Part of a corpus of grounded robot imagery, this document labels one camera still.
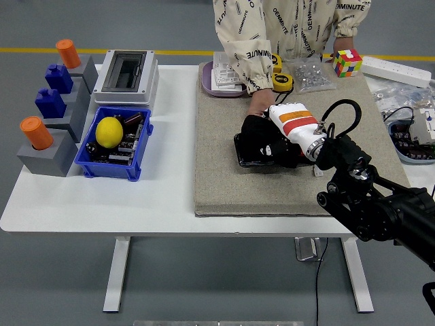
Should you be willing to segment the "person's right hand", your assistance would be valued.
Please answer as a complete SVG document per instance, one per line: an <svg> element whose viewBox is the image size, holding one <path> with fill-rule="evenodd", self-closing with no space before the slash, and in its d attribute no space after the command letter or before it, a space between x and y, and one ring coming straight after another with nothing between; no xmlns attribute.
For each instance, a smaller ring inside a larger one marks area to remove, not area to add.
<svg viewBox="0 0 435 326"><path fill-rule="evenodd" d="M272 89L257 90L251 95L251 102L247 115L262 117L263 113L275 104L275 95Z"/></svg>

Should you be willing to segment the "person's left hand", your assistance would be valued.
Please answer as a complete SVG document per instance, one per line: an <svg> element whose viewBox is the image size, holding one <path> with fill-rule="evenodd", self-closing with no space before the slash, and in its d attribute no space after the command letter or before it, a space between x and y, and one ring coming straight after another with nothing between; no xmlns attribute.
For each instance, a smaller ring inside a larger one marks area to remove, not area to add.
<svg viewBox="0 0 435 326"><path fill-rule="evenodd" d="M347 51L351 52L352 50L353 50L353 48L349 48L349 47L346 47L346 48L334 48L333 52L331 53L331 55L329 55L329 57L326 58L326 63L333 63L334 59L336 58L336 56L337 56L337 54L339 52L347 52Z"/></svg>

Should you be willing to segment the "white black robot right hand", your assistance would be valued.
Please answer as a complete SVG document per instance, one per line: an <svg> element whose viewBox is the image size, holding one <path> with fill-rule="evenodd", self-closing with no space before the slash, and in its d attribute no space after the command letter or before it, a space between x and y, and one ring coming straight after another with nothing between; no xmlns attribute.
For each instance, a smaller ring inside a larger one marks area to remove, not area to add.
<svg viewBox="0 0 435 326"><path fill-rule="evenodd" d="M271 105L263 112L292 144L300 146L304 156L315 162L326 140L326 133L302 103Z"/></svg>

